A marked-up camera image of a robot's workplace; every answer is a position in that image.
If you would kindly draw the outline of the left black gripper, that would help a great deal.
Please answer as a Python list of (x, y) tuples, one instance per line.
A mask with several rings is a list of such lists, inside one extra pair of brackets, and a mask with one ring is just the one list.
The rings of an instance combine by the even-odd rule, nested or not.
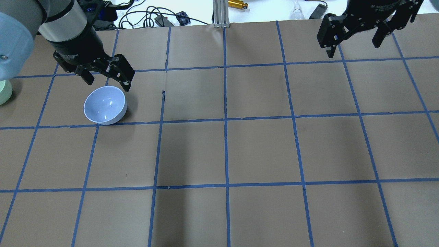
[(92, 25), (86, 25), (78, 36), (70, 40), (48, 42), (55, 49), (53, 58), (64, 72), (74, 73), (87, 85), (92, 85), (95, 78), (87, 68), (94, 66), (92, 71), (116, 80), (125, 92), (130, 90), (135, 70), (124, 55), (110, 57), (105, 53), (103, 43)]

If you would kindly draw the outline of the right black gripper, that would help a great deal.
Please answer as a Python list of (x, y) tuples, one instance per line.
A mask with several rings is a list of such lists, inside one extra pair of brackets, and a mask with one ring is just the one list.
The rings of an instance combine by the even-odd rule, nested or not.
[(372, 44), (379, 48), (394, 30), (401, 30), (408, 22), (414, 22), (423, 0), (348, 0), (345, 12), (336, 16), (326, 14), (317, 33), (317, 41), (333, 58), (336, 47), (366, 25), (377, 25)]

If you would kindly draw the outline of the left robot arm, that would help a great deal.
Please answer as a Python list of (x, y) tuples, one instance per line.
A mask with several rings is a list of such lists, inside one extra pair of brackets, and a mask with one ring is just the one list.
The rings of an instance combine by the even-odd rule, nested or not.
[(9, 80), (22, 70), (37, 34), (55, 49), (53, 58), (64, 72), (91, 85), (93, 72), (129, 91), (135, 71), (124, 55), (110, 56), (76, 0), (2, 0), (0, 3), (0, 77)]

